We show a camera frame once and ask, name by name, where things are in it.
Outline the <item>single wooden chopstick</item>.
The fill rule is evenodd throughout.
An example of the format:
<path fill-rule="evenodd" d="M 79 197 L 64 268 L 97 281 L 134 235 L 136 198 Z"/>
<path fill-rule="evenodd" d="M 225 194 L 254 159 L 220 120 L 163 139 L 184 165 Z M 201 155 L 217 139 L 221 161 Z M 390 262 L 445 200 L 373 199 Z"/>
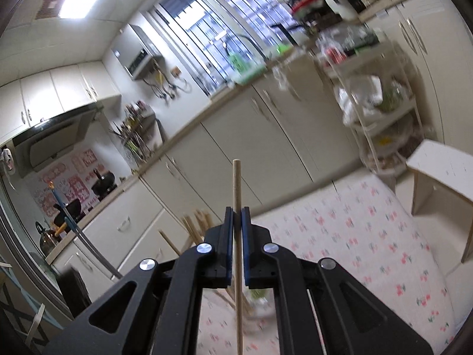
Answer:
<path fill-rule="evenodd" d="M 232 162 L 232 194 L 234 210 L 234 262 L 235 262 L 235 303 L 236 303 L 236 339 L 237 354 L 244 354 L 243 335 L 243 291 L 242 291 L 242 239 L 241 239 L 241 161 L 235 159 Z"/>

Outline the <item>kitchen window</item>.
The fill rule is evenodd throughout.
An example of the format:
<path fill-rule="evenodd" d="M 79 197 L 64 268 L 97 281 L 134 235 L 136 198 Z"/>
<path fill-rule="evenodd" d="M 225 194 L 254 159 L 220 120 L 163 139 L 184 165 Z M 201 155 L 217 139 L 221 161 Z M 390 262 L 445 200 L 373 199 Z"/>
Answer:
<path fill-rule="evenodd" d="M 206 95 L 237 73 L 224 49 L 226 35 L 248 35 L 272 59 L 289 43 L 285 30 L 300 32 L 287 0 L 157 0 L 149 14 Z M 229 43 L 232 52 L 248 63 L 262 62 L 236 40 Z"/>

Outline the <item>clear glass jar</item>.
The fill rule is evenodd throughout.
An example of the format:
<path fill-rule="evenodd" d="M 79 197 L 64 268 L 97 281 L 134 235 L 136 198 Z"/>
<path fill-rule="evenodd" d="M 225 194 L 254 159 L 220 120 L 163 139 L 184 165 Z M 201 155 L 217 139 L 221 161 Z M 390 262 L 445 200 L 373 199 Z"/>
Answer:
<path fill-rule="evenodd" d="M 231 286 L 227 289 L 217 289 L 210 291 L 211 296 L 215 296 L 218 302 L 236 313 L 236 302 L 234 289 Z M 243 288 L 243 322 L 245 324 L 267 325 L 276 318 L 273 292 L 269 289 L 249 289 Z"/>

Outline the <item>wooden chopstick on table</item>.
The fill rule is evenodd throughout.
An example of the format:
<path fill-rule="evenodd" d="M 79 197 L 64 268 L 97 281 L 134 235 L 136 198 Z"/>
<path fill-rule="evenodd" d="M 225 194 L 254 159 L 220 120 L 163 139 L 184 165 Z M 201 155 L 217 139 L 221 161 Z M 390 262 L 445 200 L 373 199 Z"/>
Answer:
<path fill-rule="evenodd" d="M 162 238 L 165 240 L 165 242 L 168 244 L 168 246 L 172 249 L 172 251 L 177 254 L 177 256 L 180 256 L 181 255 L 181 252 L 180 250 L 177 248 L 177 246 L 175 246 L 173 244 L 173 242 L 171 241 L 171 239 L 166 235 L 166 233 L 162 230 L 159 230 L 159 233 L 160 235 L 162 236 Z"/>

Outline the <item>cherry print tablecloth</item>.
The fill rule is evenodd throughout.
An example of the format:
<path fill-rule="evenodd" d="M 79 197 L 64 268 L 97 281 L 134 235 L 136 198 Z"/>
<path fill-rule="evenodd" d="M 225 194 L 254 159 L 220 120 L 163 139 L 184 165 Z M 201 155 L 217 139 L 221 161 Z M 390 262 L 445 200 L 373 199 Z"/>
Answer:
<path fill-rule="evenodd" d="M 334 258 L 435 354 L 453 341 L 451 298 L 430 244 L 377 176 L 312 192 L 252 222 L 268 228 L 275 243 L 301 259 Z"/>

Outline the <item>black wok on stove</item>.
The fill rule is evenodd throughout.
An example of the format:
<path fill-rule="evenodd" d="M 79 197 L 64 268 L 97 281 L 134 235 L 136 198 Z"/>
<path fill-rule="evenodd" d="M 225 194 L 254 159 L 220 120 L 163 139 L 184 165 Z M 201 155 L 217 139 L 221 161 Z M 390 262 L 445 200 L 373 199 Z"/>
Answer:
<path fill-rule="evenodd" d="M 93 170 L 97 180 L 92 185 L 91 189 L 94 194 L 98 197 L 99 201 L 102 201 L 106 196 L 108 196 L 112 191 L 117 188 L 115 175 L 107 171 L 102 175 L 98 169 Z"/>

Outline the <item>utensil rack on counter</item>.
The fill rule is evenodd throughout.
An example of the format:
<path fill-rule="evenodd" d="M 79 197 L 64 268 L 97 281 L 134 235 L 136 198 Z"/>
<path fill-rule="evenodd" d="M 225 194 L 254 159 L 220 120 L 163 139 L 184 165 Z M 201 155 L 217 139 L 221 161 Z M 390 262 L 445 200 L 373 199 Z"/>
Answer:
<path fill-rule="evenodd" d="M 125 157 L 140 167 L 163 144 L 160 120 L 152 107 L 142 100 L 127 104 L 124 114 L 125 118 L 120 123 L 113 123 L 109 132 L 118 139 Z"/>

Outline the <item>white wooden stool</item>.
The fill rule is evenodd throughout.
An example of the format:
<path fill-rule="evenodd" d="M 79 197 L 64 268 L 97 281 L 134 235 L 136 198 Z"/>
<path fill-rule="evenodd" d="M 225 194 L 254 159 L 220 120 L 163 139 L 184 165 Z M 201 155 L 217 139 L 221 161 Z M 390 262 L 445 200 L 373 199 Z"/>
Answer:
<path fill-rule="evenodd" d="M 472 206 L 472 155 L 424 139 L 406 161 L 413 173 L 414 188 L 410 213 L 414 216 L 429 200 L 436 188 L 448 191 L 463 203 Z"/>

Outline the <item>range hood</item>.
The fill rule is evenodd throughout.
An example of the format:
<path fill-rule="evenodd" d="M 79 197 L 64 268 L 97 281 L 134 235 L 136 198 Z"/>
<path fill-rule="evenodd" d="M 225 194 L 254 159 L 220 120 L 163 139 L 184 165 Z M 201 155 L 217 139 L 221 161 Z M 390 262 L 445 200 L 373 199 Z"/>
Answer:
<path fill-rule="evenodd" d="M 16 135 L 12 140 L 18 175 L 22 178 L 73 150 L 88 133 L 99 112 L 98 104 L 88 104 L 58 114 Z"/>

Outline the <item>white storage trolley rack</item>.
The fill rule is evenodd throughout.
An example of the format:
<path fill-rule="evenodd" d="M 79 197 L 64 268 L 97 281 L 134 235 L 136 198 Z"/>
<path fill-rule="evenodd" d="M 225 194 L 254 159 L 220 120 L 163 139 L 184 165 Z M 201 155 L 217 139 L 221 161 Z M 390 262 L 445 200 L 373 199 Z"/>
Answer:
<path fill-rule="evenodd" d="M 424 137 L 407 57 L 366 25 L 326 29 L 316 45 L 361 162 L 385 180 L 396 179 Z"/>

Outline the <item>white upper cabinets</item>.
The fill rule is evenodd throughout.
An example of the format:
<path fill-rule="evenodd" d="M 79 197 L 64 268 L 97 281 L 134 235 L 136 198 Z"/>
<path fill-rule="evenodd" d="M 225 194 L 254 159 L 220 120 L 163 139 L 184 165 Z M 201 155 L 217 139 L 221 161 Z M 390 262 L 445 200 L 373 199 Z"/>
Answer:
<path fill-rule="evenodd" d="M 54 68 L 1 87 L 1 143 L 58 114 L 121 98 L 102 62 Z"/>

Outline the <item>green dish soap bottle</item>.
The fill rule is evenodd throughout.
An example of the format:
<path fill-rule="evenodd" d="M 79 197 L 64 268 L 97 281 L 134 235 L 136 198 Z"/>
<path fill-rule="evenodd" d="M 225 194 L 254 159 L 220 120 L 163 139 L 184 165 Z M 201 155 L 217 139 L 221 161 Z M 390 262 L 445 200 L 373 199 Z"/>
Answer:
<path fill-rule="evenodd" d="M 249 70 L 249 64 L 239 53 L 232 52 L 229 54 L 229 62 L 233 69 L 239 74 L 243 74 Z"/>

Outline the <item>white water heater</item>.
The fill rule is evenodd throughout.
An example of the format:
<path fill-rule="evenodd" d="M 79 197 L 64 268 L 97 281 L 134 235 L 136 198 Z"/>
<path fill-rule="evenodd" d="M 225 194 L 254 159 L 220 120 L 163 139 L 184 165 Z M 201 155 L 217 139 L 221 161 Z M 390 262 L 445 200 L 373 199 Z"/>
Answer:
<path fill-rule="evenodd" d="M 132 80 L 144 79 L 162 54 L 143 29 L 127 24 L 116 36 L 111 51 Z"/>

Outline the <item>sink faucet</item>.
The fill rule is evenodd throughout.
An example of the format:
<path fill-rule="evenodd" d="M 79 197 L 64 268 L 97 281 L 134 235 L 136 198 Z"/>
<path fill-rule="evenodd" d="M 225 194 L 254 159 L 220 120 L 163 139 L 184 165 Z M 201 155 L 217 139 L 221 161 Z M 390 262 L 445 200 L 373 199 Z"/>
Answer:
<path fill-rule="evenodd" d="M 242 34 L 231 34 L 226 35 L 224 40 L 224 49 L 226 54 L 229 54 L 229 43 L 233 40 L 238 41 L 241 45 L 246 49 L 248 52 L 255 51 L 260 56 L 261 60 L 264 62 L 268 61 L 268 57 L 266 56 L 263 49 L 248 35 Z"/>

